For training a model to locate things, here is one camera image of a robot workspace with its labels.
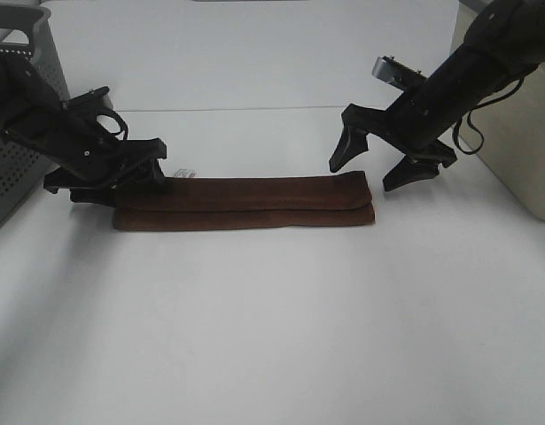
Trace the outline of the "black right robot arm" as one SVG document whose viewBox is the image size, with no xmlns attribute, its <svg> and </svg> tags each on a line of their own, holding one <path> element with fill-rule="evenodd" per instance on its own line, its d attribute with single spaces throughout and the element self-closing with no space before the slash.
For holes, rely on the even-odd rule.
<svg viewBox="0 0 545 425">
<path fill-rule="evenodd" d="M 367 136 L 383 139 L 404 157 L 383 179 L 391 191 L 429 180 L 456 161 L 457 139 L 473 111 L 493 103 L 491 95 L 512 82 L 521 85 L 545 63 L 545 1 L 493 1 L 472 21 L 461 45 L 424 77 L 394 58 L 377 59 L 373 75 L 401 90 L 386 109 L 350 104 L 341 114 L 343 130 L 331 155 L 335 173 L 368 149 Z"/>
</svg>

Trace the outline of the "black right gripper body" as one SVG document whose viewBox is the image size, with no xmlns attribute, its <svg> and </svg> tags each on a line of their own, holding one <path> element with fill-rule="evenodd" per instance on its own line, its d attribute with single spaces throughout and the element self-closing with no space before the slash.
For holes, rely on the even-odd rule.
<svg viewBox="0 0 545 425">
<path fill-rule="evenodd" d="M 350 104 L 341 119 L 343 125 L 358 121 L 368 135 L 415 161 L 432 159 L 444 167 L 456 161 L 455 151 L 439 140 L 456 121 L 456 89 L 447 84 L 424 83 L 407 90 L 384 110 Z"/>
</svg>

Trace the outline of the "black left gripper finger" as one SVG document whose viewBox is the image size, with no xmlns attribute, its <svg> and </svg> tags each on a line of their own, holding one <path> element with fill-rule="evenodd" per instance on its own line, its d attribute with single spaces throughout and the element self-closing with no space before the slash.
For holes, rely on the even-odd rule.
<svg viewBox="0 0 545 425">
<path fill-rule="evenodd" d="M 166 190 L 167 178 L 163 174 L 159 161 L 150 159 L 138 168 L 136 186 L 144 192 L 161 193 Z"/>
<path fill-rule="evenodd" d="M 93 204 L 107 207 L 116 206 L 116 189 L 70 189 L 70 200 L 73 203 Z"/>
</svg>

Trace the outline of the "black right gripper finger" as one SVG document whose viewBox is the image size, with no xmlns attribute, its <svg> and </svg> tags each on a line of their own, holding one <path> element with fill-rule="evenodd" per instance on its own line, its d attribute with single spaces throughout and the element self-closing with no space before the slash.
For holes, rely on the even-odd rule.
<svg viewBox="0 0 545 425">
<path fill-rule="evenodd" d="M 413 182 L 431 180 L 438 175 L 438 161 L 419 159 L 415 162 L 412 158 L 404 157 L 383 178 L 384 191 L 390 192 Z"/>
<path fill-rule="evenodd" d="M 329 169 L 332 173 L 336 173 L 353 158 L 369 150 L 368 133 L 364 125 L 358 121 L 343 125 L 338 144 L 329 159 Z"/>
</svg>

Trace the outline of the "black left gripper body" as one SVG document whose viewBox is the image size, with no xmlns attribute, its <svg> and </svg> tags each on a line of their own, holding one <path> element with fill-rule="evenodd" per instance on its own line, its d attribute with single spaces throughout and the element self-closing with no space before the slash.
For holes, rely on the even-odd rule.
<svg viewBox="0 0 545 425">
<path fill-rule="evenodd" d="M 58 165 L 44 177 L 49 192 L 136 184 L 141 164 L 166 157 L 161 139 L 130 140 L 121 116 L 114 110 L 104 113 L 82 115 L 64 111 L 61 104 L 44 106 L 43 153 Z"/>
</svg>

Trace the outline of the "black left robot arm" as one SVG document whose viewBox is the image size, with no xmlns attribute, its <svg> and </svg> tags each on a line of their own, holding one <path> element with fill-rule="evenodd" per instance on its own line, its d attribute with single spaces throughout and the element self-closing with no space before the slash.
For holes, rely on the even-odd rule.
<svg viewBox="0 0 545 425">
<path fill-rule="evenodd" d="M 114 206 L 124 189 L 163 191 L 167 146 L 129 139 L 108 93 L 104 86 L 63 100 L 28 60 L 0 53 L 0 136 L 55 163 L 43 186 L 69 190 L 75 203 Z"/>
</svg>

